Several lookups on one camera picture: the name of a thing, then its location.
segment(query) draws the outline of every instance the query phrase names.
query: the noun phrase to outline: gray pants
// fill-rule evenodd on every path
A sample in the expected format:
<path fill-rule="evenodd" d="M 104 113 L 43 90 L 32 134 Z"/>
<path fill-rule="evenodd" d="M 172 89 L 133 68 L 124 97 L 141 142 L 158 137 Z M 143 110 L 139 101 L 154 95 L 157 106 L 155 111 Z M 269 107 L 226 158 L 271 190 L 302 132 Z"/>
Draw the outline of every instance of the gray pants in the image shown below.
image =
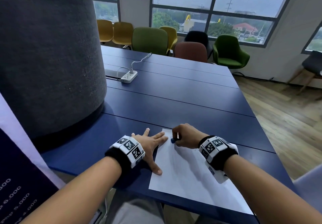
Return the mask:
<path fill-rule="evenodd" d="M 160 203 L 138 198 L 116 190 L 105 224 L 165 224 Z M 199 216 L 195 224 L 219 224 L 222 222 Z"/>

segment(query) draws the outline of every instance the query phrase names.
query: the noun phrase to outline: person's left arm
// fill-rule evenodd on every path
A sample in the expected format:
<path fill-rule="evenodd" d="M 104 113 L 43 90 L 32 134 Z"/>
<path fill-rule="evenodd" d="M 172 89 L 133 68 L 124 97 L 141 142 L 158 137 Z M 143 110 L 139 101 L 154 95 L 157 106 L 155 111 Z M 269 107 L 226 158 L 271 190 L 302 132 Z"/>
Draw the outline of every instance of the person's left arm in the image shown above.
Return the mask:
<path fill-rule="evenodd" d="M 168 138 L 164 136 L 164 132 L 148 137 L 149 131 L 147 128 L 143 136 L 132 134 L 132 137 L 141 144 L 146 153 L 143 160 L 154 173 L 161 175 L 162 171 L 153 161 L 152 153 Z M 121 173 L 122 168 L 118 161 L 112 157 L 104 157 L 56 192 L 21 223 L 88 224 Z"/>

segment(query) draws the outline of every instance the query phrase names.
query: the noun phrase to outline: red chair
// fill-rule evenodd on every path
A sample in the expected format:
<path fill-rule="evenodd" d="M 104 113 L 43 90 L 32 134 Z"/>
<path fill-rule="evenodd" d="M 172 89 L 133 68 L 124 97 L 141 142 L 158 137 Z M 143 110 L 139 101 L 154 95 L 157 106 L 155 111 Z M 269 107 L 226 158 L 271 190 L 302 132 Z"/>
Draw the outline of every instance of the red chair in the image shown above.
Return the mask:
<path fill-rule="evenodd" d="M 175 45 L 174 57 L 207 63 L 206 47 L 199 42 L 180 42 Z"/>

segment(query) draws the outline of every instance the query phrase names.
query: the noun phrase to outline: power strip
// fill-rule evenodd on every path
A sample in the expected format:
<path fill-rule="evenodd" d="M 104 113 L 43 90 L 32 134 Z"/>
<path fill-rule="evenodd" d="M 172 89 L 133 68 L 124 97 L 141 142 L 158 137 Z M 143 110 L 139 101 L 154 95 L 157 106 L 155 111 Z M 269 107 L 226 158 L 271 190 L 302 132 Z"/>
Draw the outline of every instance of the power strip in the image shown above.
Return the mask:
<path fill-rule="evenodd" d="M 134 78 L 138 75 L 137 71 L 133 71 L 133 73 L 127 72 L 125 75 L 122 76 L 121 82 L 123 83 L 131 83 L 131 81 L 134 80 Z"/>

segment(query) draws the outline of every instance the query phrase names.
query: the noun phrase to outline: wall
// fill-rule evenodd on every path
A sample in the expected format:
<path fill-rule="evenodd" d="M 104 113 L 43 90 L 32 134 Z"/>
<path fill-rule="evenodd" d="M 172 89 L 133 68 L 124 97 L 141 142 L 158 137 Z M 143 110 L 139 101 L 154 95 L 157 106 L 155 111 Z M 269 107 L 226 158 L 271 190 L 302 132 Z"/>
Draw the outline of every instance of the wall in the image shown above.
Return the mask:
<path fill-rule="evenodd" d="M 150 0 L 120 0 L 122 21 L 135 27 L 148 26 Z M 238 71 L 246 76 L 286 82 L 308 55 L 301 51 L 322 20 L 322 0 L 290 0 L 267 47 L 242 46 L 251 55 L 246 67 Z M 294 80 L 301 84 L 305 76 Z M 310 86 L 322 88 L 322 80 Z"/>

